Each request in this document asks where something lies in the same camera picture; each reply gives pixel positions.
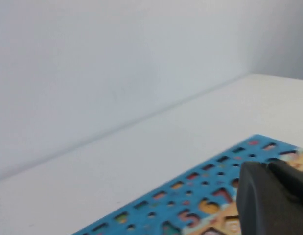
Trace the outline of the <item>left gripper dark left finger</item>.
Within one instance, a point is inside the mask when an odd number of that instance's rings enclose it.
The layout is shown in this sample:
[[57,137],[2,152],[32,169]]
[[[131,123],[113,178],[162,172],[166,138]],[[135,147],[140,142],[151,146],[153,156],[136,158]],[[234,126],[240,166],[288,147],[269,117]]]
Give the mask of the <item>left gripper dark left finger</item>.
[[287,193],[268,164],[242,164],[236,204],[243,235],[303,235],[303,206]]

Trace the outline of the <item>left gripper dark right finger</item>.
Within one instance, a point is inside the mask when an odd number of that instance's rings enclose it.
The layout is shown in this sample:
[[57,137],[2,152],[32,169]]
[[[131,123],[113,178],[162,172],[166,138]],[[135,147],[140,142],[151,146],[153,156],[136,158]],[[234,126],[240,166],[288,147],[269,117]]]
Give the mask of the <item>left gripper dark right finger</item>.
[[287,193],[303,206],[303,172],[281,160],[270,162],[268,169]]

